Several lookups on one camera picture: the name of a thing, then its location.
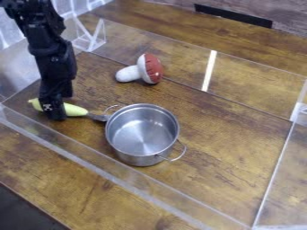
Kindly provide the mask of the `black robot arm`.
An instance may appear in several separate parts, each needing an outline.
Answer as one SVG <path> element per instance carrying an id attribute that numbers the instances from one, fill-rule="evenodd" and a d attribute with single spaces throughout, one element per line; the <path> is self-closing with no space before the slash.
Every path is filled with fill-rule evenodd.
<path id="1" fill-rule="evenodd" d="M 28 51 L 41 76 L 41 110 L 48 119 L 64 120 L 64 98 L 73 95 L 72 81 L 77 75 L 73 46 L 61 37 L 64 18 L 55 11 L 51 0 L 0 0 L 0 7 L 28 40 Z"/>

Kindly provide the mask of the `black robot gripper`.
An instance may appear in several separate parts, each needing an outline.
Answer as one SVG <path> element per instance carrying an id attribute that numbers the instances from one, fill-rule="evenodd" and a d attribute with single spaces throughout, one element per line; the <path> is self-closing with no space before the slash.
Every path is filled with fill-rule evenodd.
<path id="1" fill-rule="evenodd" d="M 28 28 L 29 53 L 35 57 L 41 75 L 40 106 L 51 120 L 65 120 L 63 97 L 73 94 L 72 80 L 77 62 L 72 43 L 53 35 L 44 26 Z"/>

